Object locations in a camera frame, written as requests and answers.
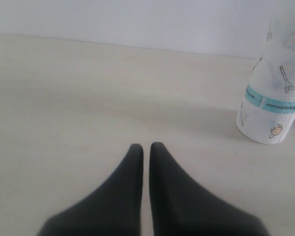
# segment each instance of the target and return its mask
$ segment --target white floor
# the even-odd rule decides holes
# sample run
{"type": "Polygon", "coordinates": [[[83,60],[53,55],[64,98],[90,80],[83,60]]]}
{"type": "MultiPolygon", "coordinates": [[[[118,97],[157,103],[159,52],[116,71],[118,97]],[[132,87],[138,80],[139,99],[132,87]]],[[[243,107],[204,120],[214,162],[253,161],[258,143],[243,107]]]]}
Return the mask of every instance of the white floor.
{"type": "Polygon", "coordinates": [[[0,35],[0,236],[35,235],[131,143],[162,141],[199,183],[295,236],[295,123],[265,146],[236,128],[254,60],[0,35]]]}

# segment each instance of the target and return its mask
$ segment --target teal label band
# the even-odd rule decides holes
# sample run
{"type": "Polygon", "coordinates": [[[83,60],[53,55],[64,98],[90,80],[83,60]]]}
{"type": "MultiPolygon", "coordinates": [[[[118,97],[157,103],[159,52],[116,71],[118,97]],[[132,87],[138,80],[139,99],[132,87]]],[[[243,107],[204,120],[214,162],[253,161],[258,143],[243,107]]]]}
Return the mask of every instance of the teal label band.
{"type": "Polygon", "coordinates": [[[263,96],[254,91],[250,85],[247,86],[245,98],[251,104],[268,112],[277,114],[295,113],[295,102],[283,102],[263,96]]]}

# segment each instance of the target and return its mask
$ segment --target teal stripe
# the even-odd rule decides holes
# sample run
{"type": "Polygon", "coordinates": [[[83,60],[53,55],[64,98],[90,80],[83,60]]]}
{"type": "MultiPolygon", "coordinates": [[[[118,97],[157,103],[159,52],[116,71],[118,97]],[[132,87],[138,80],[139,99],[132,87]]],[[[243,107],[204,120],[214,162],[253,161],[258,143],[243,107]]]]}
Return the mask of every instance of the teal stripe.
{"type": "Polygon", "coordinates": [[[246,89],[245,98],[256,107],[260,107],[261,101],[263,100],[261,108],[268,112],[277,114],[295,113],[295,102],[284,102],[271,99],[257,93],[249,85],[246,89]]]}

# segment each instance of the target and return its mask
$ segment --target paper towel roll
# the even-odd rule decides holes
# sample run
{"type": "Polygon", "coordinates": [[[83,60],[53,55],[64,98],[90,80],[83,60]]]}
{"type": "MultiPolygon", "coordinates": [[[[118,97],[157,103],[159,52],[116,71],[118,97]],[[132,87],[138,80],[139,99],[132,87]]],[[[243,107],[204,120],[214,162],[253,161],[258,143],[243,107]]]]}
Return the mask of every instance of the paper towel roll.
{"type": "Polygon", "coordinates": [[[295,119],[295,0],[277,0],[236,124],[248,138],[277,144],[295,119]]]}

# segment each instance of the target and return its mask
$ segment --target white wall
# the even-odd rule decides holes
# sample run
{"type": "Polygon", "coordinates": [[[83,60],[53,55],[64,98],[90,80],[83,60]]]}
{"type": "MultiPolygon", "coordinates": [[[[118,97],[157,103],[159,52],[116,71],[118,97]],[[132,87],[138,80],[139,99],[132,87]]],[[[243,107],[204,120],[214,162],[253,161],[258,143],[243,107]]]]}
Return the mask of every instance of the white wall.
{"type": "Polygon", "coordinates": [[[0,0],[0,33],[256,57],[273,0],[0,0]]]}

